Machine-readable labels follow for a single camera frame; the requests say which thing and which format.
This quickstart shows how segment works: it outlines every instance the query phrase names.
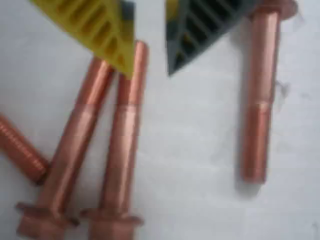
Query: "triangular plastic piece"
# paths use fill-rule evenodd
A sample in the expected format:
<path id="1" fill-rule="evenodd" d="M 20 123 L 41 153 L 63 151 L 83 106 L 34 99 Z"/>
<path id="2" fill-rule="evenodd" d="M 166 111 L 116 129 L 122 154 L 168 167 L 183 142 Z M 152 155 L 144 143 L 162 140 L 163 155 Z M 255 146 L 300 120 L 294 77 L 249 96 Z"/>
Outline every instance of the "triangular plastic piece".
<path id="1" fill-rule="evenodd" d="M 167 0 L 166 42 L 169 75 L 199 56 L 241 17 L 249 14 L 260 1 Z"/>
<path id="2" fill-rule="evenodd" d="M 131 78 L 135 46 L 132 4 L 120 0 L 31 1 L 96 56 Z"/>

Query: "bolt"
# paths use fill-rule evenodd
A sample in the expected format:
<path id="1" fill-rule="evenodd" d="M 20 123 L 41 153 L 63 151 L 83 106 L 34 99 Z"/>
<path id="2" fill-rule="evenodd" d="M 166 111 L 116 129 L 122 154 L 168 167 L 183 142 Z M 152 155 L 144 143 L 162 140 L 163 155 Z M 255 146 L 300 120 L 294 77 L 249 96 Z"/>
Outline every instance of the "bolt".
<path id="1" fill-rule="evenodd" d="M 0 113 L 0 149 L 33 183 L 41 185 L 49 169 L 49 162 Z"/>
<path id="2" fill-rule="evenodd" d="M 119 80 L 99 206 L 82 212 L 91 219 L 91 240 L 132 240 L 134 228 L 142 224 L 140 218 L 128 212 L 147 64 L 148 46 L 138 41 L 132 79 L 121 75 Z"/>
<path id="3" fill-rule="evenodd" d="M 263 0 L 252 14 L 251 72 L 241 167 L 242 178 L 249 183 L 266 181 L 280 21 L 297 12 L 294 0 Z"/>
<path id="4" fill-rule="evenodd" d="M 77 225 L 78 221 L 66 217 L 65 212 L 113 73 L 108 63 L 93 58 L 36 204 L 17 204 L 24 211 L 19 235 L 60 240 L 67 226 Z"/>

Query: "copper bolt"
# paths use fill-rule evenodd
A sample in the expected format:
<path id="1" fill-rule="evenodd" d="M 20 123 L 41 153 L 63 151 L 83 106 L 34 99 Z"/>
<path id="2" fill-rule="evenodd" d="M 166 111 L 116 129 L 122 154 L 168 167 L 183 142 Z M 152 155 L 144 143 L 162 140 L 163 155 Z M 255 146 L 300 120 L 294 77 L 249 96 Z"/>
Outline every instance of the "copper bolt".
<path id="1" fill-rule="evenodd" d="M 43 183 L 49 162 L 30 142 L 0 113 L 0 150 L 33 183 Z"/>
<path id="2" fill-rule="evenodd" d="M 252 15 L 253 49 L 241 172 L 246 182 L 263 184 L 266 181 L 280 21 L 297 11 L 294 0 L 264 0 Z"/>
<path id="3" fill-rule="evenodd" d="M 37 240 L 60 240 L 77 221 L 65 216 L 80 167 L 93 135 L 114 70 L 94 58 L 64 129 L 53 165 L 35 205 L 18 203 L 24 211 L 17 233 Z"/>
<path id="4" fill-rule="evenodd" d="M 148 46 L 138 41 L 132 79 L 121 75 L 119 80 L 99 207 L 82 212 L 91 219 L 91 240 L 132 240 L 134 228 L 142 224 L 140 218 L 128 212 L 147 63 Z"/>

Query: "bolt head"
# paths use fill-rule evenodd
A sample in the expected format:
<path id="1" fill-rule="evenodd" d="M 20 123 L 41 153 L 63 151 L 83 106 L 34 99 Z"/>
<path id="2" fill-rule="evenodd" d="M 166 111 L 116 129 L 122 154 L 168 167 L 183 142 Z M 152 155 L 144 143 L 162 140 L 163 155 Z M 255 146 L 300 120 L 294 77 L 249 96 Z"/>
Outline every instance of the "bolt head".
<path id="1" fill-rule="evenodd" d="M 278 11 L 282 20 L 286 20 L 296 15 L 298 9 L 298 3 L 295 0 L 263 0 L 257 11 Z"/>
<path id="2" fill-rule="evenodd" d="M 24 212 L 16 230 L 18 235 L 41 240 L 63 240 L 68 226 L 76 226 L 77 221 L 65 218 L 60 213 L 52 213 L 47 208 L 18 203 L 16 208 Z"/>
<path id="3" fill-rule="evenodd" d="M 65 227 L 52 219 L 26 214 L 16 230 L 18 235 L 41 240 L 63 240 Z"/>
<path id="4" fill-rule="evenodd" d="M 91 219 L 90 240 L 133 240 L 134 231 L 143 221 L 128 214 L 110 214 L 101 209 L 88 209 L 81 215 Z"/>

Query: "yellow plastic piece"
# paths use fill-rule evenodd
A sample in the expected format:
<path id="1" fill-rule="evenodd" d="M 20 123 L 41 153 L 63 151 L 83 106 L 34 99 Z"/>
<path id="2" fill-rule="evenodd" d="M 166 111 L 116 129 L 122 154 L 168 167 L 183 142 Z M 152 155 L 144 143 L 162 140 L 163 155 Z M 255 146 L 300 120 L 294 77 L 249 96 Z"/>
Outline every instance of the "yellow plastic piece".
<path id="1" fill-rule="evenodd" d="M 166 0 L 165 2 L 165 12 L 166 21 L 173 20 L 178 15 L 179 0 Z"/>
<path id="2" fill-rule="evenodd" d="M 31 0 L 64 31 L 129 79 L 134 20 L 123 21 L 119 0 Z"/>

